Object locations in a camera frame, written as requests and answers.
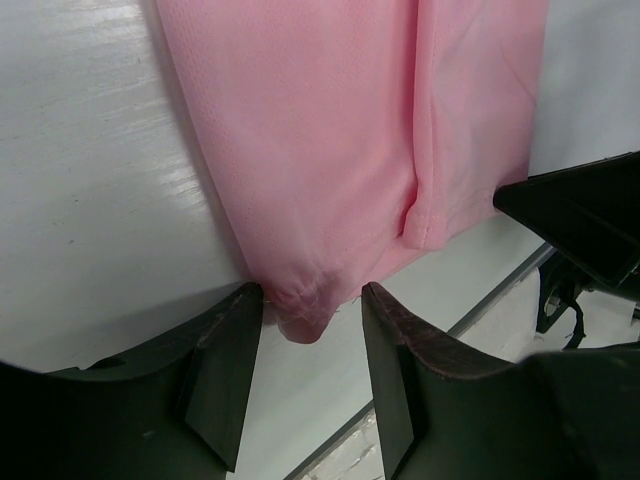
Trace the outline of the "pink t shirt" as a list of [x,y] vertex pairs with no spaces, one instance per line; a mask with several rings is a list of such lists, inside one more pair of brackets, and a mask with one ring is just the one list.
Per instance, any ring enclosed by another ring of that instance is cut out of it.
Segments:
[[283,335],[526,178],[545,1],[161,1],[222,207]]

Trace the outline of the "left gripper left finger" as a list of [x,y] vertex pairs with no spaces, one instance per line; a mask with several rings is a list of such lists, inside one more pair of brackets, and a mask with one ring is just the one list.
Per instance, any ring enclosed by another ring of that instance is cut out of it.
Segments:
[[223,479],[236,468],[262,328],[247,283],[87,369],[1,366],[5,479]]

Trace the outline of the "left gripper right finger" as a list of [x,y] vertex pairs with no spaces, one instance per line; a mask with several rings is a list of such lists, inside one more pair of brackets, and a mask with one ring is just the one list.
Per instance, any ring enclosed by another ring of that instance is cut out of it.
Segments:
[[389,479],[635,479],[639,347],[538,353],[511,363],[362,290]]

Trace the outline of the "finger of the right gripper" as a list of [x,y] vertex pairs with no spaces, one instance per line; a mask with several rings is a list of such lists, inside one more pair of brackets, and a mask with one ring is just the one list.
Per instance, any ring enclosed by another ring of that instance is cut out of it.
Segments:
[[499,188],[494,207],[594,281],[639,298],[639,154],[629,152]]

